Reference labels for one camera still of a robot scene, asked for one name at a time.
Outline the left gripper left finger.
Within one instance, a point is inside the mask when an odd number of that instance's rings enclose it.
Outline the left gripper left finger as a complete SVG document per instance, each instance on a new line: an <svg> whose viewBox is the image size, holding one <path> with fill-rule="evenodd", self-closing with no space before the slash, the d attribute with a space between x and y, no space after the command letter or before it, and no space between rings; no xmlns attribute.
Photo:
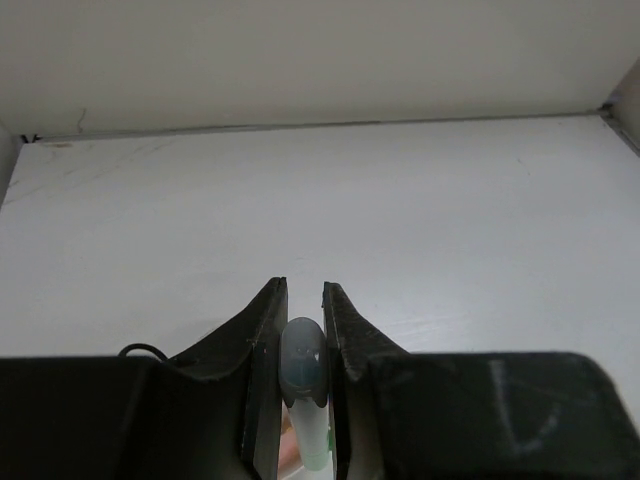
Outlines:
<svg viewBox="0 0 640 480"><path fill-rule="evenodd" d="M2 477L275 478L286 320L287 283L276 277L168 359L3 359Z"/></svg>

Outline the green highlighter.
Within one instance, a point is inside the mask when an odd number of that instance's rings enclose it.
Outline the green highlighter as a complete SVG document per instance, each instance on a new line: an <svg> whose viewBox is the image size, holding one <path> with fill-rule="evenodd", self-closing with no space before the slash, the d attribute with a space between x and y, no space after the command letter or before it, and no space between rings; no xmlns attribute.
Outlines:
<svg viewBox="0 0 640 480"><path fill-rule="evenodd" d="M320 471L329 460L329 362L326 336L307 317L281 332L279 386L296 434L303 466Z"/></svg>

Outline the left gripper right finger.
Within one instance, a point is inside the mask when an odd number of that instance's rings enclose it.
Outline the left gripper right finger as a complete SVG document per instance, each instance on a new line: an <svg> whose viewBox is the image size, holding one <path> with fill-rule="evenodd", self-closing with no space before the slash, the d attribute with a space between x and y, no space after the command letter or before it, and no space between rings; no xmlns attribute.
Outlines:
<svg viewBox="0 0 640 480"><path fill-rule="evenodd" d="M336 478L638 477L638 431L590 358L410 353L339 284L322 307Z"/></svg>

